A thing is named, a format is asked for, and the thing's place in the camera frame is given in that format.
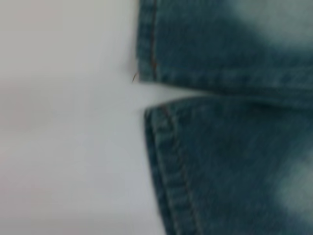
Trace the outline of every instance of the jeans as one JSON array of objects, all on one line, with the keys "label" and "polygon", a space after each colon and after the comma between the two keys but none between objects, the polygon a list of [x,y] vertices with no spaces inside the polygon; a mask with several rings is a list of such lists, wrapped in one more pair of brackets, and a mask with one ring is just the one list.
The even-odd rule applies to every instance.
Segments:
[{"label": "jeans", "polygon": [[140,80],[168,235],[313,235],[311,0],[141,0]]}]

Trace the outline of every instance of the white background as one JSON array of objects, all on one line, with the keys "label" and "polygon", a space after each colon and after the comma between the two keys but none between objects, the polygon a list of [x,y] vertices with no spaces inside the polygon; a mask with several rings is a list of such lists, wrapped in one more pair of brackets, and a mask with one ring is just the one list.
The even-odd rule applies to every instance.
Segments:
[{"label": "white background", "polygon": [[0,1],[0,234],[162,235],[136,0]]}]

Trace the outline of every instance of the faded wash area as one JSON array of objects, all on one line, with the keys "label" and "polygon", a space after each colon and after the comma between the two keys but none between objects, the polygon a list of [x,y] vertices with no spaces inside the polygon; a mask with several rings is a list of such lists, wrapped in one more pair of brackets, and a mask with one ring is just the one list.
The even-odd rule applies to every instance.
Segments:
[{"label": "faded wash area", "polygon": [[140,79],[215,93],[146,112],[168,235],[313,235],[312,12],[141,0]]}]

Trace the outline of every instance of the faded denim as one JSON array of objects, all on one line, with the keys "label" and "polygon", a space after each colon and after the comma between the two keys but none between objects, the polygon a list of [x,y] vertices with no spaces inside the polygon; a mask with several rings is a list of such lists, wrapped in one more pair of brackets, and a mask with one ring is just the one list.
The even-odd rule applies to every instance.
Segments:
[{"label": "faded denim", "polygon": [[140,79],[215,93],[146,112],[168,235],[313,235],[313,2],[141,0]]}]

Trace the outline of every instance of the blue denim fabric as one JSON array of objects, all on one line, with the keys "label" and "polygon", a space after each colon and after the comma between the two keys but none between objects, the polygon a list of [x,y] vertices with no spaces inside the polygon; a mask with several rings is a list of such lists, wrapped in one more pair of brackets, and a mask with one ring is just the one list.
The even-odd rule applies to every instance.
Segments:
[{"label": "blue denim fabric", "polygon": [[140,7],[140,79],[216,93],[146,112],[167,234],[313,235],[313,2]]}]

